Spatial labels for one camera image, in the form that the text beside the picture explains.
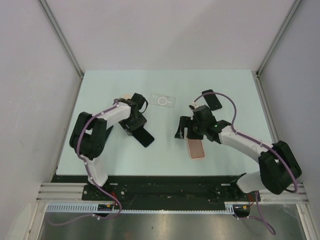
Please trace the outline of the pink phone case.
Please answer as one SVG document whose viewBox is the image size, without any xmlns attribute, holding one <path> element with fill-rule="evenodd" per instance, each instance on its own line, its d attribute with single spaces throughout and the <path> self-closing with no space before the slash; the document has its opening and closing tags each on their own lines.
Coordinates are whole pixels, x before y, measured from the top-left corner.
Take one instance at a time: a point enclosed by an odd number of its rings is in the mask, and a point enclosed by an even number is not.
<svg viewBox="0 0 320 240">
<path fill-rule="evenodd" d="M 189 157 L 192 160 L 201 160 L 205 158 L 203 142 L 200 139 L 186 139 Z"/>
</svg>

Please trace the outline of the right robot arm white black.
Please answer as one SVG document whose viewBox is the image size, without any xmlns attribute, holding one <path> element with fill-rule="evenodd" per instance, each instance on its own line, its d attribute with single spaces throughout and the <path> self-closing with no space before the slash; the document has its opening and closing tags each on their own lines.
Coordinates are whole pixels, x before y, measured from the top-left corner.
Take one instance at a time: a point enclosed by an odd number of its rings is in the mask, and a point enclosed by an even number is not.
<svg viewBox="0 0 320 240">
<path fill-rule="evenodd" d="M 189 140 L 203 140 L 225 145 L 250 157 L 259 165 L 254 173 L 243 173 L 234 181 L 230 188 L 231 196 L 242 201 L 250 192 L 269 190 L 275 195 L 287 191 L 294 185 L 297 191 L 297 179 L 302 170 L 289 145 L 280 140 L 276 143 L 254 139 L 233 129 L 225 120 L 217 121 L 211 109 L 206 106 L 192 106 L 192 116 L 181 116 L 174 137 Z"/>
</svg>

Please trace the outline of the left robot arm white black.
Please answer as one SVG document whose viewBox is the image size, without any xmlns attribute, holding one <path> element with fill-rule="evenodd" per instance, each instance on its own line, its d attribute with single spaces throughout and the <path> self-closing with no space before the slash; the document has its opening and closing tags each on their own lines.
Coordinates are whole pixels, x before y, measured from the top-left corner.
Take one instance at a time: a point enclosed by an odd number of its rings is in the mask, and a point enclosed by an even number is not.
<svg viewBox="0 0 320 240">
<path fill-rule="evenodd" d="M 143 107 L 149 105 L 146 98 L 134 93 L 129 99 L 116 98 L 110 108 L 96 114 L 81 112 L 69 139 L 70 147 L 84 163 L 88 180 L 95 185 L 93 194 L 100 200 L 110 196 L 111 188 L 105 184 L 108 174 L 99 163 L 106 142 L 115 124 L 119 124 L 128 136 L 134 137 L 147 148 L 155 138 L 145 129 L 147 119 Z"/>
</svg>

